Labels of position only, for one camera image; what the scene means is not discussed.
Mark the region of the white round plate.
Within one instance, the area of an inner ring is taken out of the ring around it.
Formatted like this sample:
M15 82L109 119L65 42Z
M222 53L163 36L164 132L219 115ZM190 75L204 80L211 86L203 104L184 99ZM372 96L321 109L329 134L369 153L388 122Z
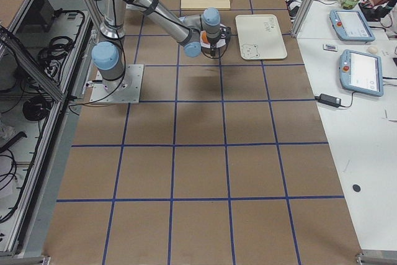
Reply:
M225 47L229 43L230 38L231 38L231 28L230 27L227 27L224 24L220 24L220 29L221 29L221 37L217 43L217 48ZM210 45L203 43L201 41L201 39L200 39L200 43L201 43L202 48L210 49Z

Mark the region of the orange fruit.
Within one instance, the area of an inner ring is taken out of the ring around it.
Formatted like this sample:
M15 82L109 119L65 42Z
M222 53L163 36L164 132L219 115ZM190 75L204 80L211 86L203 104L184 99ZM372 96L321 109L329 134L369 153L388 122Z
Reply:
M200 38L203 43L209 44L206 31L201 31Z

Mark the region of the cream tray with bear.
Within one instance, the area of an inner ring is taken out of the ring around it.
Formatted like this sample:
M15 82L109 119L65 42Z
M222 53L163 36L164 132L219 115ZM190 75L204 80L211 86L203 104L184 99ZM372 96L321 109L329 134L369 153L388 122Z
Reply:
M235 17L241 58L244 60L283 60L287 50L277 17L273 14Z

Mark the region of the small white card box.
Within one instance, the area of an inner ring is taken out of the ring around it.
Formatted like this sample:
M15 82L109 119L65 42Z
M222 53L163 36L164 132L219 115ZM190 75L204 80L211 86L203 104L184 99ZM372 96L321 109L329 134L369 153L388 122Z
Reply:
M330 52L337 52L338 48L336 45L324 43L323 50L330 51Z

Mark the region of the black power adapter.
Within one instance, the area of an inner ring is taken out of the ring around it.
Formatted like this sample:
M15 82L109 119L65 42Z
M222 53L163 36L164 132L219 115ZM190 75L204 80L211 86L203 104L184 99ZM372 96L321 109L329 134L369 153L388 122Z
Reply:
M339 108L341 106L341 99L338 97L330 96L328 94L320 94L315 96L314 99L320 104Z

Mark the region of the upper blue teach pendant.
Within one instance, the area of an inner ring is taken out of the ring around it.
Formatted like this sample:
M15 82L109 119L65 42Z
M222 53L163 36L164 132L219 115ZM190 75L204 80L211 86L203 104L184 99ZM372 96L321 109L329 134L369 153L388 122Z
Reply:
M375 36L360 11L331 10L331 25L338 38L348 42L372 42Z

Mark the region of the blue teach pendant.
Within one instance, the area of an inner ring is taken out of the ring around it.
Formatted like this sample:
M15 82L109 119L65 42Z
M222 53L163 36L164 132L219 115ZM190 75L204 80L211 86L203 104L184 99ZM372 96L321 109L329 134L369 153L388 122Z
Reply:
M338 38L348 42L372 42L375 36L360 11L331 10L331 25Z
M354 50L344 50L339 59L339 80L345 90L369 96L383 96L381 58Z

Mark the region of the lower blue teach pendant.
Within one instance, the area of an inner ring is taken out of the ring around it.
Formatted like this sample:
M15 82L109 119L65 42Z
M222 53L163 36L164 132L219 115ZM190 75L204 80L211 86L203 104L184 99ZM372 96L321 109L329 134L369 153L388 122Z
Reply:
M354 50L344 50L339 59L339 80L345 90L369 96L383 96L381 58Z

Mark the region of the small cream ball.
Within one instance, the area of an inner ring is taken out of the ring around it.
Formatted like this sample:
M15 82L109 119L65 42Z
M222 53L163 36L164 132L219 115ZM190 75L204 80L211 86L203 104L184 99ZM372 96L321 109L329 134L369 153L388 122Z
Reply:
M369 46L367 48L367 51L373 55L376 55L378 53L378 48L375 46Z

